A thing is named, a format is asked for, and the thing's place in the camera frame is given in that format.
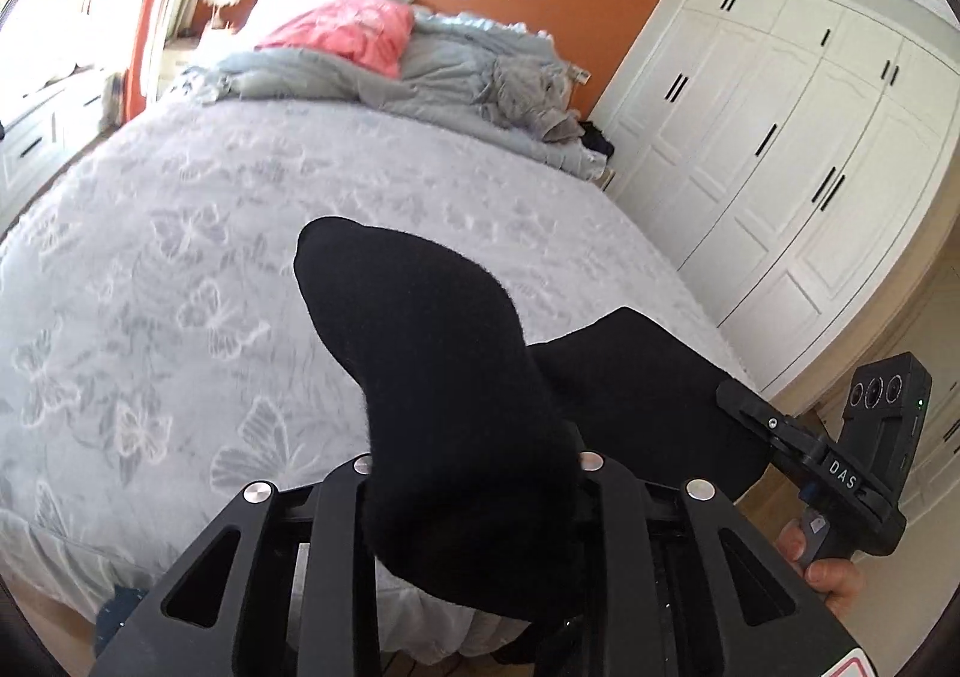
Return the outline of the right hand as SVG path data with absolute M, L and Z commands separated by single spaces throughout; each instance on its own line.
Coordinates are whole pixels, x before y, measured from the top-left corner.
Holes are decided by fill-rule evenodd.
M 807 549 L 807 540 L 796 519 L 781 529 L 775 540 L 781 557 L 805 579 L 805 583 L 822 596 L 825 606 L 843 620 L 866 587 L 866 576 L 851 560 L 823 558 L 807 568 L 800 566 L 800 557 Z

